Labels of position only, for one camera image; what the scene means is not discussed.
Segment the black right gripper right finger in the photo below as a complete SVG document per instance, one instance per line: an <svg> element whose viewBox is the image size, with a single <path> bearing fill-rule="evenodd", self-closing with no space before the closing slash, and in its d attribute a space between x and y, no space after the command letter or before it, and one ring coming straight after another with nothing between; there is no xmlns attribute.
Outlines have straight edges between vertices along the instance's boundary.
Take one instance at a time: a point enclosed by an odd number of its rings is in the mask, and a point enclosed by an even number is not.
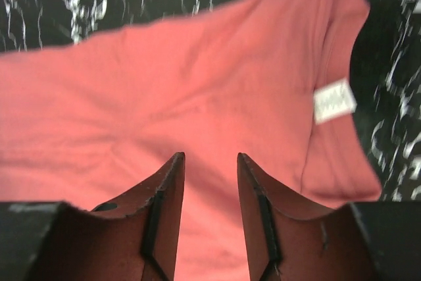
<svg viewBox="0 0 421 281"><path fill-rule="evenodd" d="M420 203L317 204L237 156L252 280L419 280Z"/></svg>

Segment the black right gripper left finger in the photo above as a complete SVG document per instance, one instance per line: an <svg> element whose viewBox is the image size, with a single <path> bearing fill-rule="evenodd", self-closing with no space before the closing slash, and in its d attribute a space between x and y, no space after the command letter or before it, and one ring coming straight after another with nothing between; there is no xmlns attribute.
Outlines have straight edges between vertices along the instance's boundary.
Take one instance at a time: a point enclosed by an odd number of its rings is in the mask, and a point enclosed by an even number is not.
<svg viewBox="0 0 421 281"><path fill-rule="evenodd" d="M185 155L91 211L64 201L1 204L2 280L172 280Z"/></svg>

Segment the salmon pink t shirt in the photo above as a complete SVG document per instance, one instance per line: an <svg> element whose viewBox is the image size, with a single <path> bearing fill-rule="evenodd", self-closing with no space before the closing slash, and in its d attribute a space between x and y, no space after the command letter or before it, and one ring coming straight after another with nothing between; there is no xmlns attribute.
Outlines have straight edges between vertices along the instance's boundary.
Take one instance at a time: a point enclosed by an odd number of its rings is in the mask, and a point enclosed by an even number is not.
<svg viewBox="0 0 421 281"><path fill-rule="evenodd" d="M327 207L382 187L348 106L366 0L238 0L1 57L1 197L90 208L186 154L175 278L249 276L237 155Z"/></svg>

